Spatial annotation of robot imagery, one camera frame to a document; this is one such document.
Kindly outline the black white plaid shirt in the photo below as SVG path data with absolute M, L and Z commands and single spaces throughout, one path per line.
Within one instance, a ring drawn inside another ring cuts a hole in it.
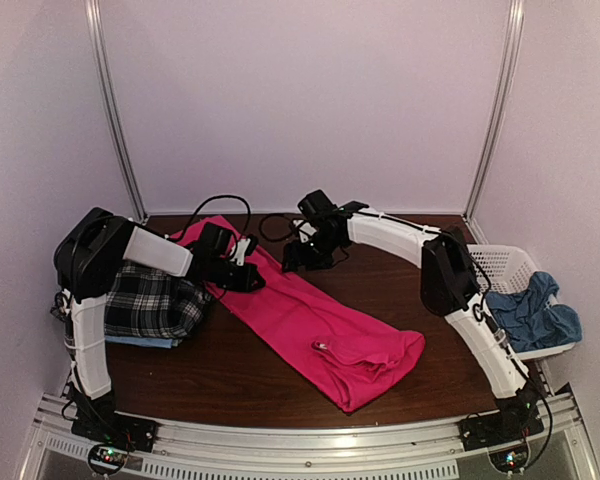
M 132 262 L 118 270 L 107 294 L 104 332 L 114 337 L 178 343 L 205 319 L 213 296 L 203 286 Z

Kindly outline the pink shirt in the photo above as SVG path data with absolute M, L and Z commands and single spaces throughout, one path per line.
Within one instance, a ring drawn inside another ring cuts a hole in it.
M 253 256 L 266 285 L 254 293 L 209 285 L 211 295 L 343 412 L 386 393 L 417 365 L 423 334 L 400 331 L 349 308 L 281 264 L 264 248 Z

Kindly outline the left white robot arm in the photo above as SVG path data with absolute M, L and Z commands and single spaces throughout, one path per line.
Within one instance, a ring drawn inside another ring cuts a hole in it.
M 88 411 L 86 429 L 103 444 L 117 442 L 124 424 L 114 415 L 115 400 L 105 347 L 106 298 L 125 262 L 169 277 L 210 283 L 226 292 L 252 293 L 266 281 L 248 261 L 257 246 L 253 235 L 239 237 L 228 227 L 203 222 L 196 240 L 160 235 L 99 207 L 92 208 L 57 247 L 53 264 L 65 296 L 69 321 L 72 383 Z

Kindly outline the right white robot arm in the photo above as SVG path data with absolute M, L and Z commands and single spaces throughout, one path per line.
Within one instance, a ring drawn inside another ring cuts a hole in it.
M 530 426 L 541 391 L 490 312 L 478 282 L 486 273 L 470 255 L 462 233 L 395 218 L 359 201 L 338 206 L 322 190 L 307 194 L 298 208 L 303 217 L 290 228 L 284 271 L 331 269 L 335 251 L 353 244 L 418 267 L 422 304 L 454 328 L 487 376 L 500 410 L 493 433 L 510 442 Z

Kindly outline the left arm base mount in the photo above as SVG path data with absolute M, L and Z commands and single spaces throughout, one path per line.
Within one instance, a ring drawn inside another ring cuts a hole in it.
M 158 430 L 154 420 L 115 413 L 110 421 L 79 413 L 71 432 L 83 438 L 130 452 L 151 453 Z

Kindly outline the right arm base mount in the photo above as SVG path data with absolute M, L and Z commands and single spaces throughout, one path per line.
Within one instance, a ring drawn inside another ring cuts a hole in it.
M 542 433 L 544 425 L 538 415 L 519 423 L 509 422 L 501 412 L 473 413 L 458 423 L 458 429 L 464 450 L 472 451 L 521 441 L 525 436 Z

